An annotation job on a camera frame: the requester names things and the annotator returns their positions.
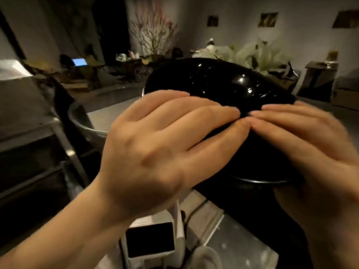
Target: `person's right hand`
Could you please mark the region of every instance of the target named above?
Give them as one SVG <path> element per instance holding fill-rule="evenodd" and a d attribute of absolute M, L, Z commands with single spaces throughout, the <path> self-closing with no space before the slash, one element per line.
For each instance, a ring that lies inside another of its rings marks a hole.
<path fill-rule="evenodd" d="M 359 155 L 345 127 L 330 113 L 299 101 L 265 105 L 251 116 L 251 128 L 305 178 L 301 186 L 275 189 L 281 207 L 309 243 L 345 245 L 359 256 Z"/>

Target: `decorative branch arrangement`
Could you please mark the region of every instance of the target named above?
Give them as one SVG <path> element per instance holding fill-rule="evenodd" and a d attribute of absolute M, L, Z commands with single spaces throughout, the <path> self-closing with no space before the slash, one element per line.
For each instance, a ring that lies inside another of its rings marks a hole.
<path fill-rule="evenodd" d="M 131 33 L 140 46 L 142 56 L 166 55 L 177 40 L 177 24 L 162 13 L 159 4 L 137 10 L 131 21 Z"/>

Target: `person in background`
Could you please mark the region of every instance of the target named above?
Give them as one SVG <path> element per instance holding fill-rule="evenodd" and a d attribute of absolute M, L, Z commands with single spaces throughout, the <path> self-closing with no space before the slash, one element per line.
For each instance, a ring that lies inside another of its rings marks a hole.
<path fill-rule="evenodd" d="M 238 109 L 181 91 L 157 91 L 112 124 L 98 176 L 51 221 L 0 259 L 0 268 L 92 269 L 132 221 L 168 208 L 222 169 L 251 128 L 305 178 L 275 189 L 303 228 L 315 269 L 359 264 L 359 155 L 332 115 L 302 102 Z M 213 129 L 233 122 L 209 139 Z"/>

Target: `finger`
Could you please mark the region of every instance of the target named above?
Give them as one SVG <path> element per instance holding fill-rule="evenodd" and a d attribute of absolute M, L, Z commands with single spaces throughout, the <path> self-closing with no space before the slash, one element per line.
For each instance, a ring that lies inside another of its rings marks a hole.
<path fill-rule="evenodd" d="M 314 117 L 321 119 L 331 128 L 333 128 L 340 135 L 348 137 L 348 132 L 345 127 L 329 112 L 325 112 L 315 106 L 309 105 L 307 103 L 296 101 L 295 105 L 290 104 L 269 104 L 263 105 L 262 110 L 270 110 L 275 112 L 290 112 L 300 115 L 305 115 L 309 117 Z"/>
<path fill-rule="evenodd" d="M 129 106 L 129 108 L 121 114 L 120 119 L 139 121 L 162 104 L 186 96 L 190 96 L 190 94 L 184 91 L 159 90 L 151 92 Z"/>
<path fill-rule="evenodd" d="M 344 185 L 338 181 L 342 176 L 338 162 L 281 127 L 254 117 L 248 119 L 252 130 L 283 152 L 304 176 L 313 177 L 332 189 L 343 189 Z"/>
<path fill-rule="evenodd" d="M 323 120 L 287 112 L 253 111 L 251 116 L 280 126 L 316 146 L 335 160 L 352 162 L 357 151 Z"/>
<path fill-rule="evenodd" d="M 187 113 L 202 106 L 220 106 L 219 103 L 195 96 L 181 97 L 164 103 L 143 119 L 147 128 L 161 130 Z"/>
<path fill-rule="evenodd" d="M 164 141 L 174 151 L 186 151 L 204 139 L 212 130 L 233 122 L 240 111 L 230 106 L 203 106 L 181 117 L 165 128 Z"/>
<path fill-rule="evenodd" d="M 226 130 L 185 152 L 183 165 L 187 188 L 219 172 L 246 140 L 249 129 L 249 121 L 246 118 L 240 119 Z"/>

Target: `cardboard box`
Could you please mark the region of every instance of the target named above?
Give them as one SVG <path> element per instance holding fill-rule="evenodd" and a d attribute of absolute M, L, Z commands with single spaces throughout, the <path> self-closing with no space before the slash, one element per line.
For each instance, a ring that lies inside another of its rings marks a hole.
<path fill-rule="evenodd" d="M 359 91 L 336 89 L 332 92 L 331 103 L 333 106 L 359 110 Z"/>

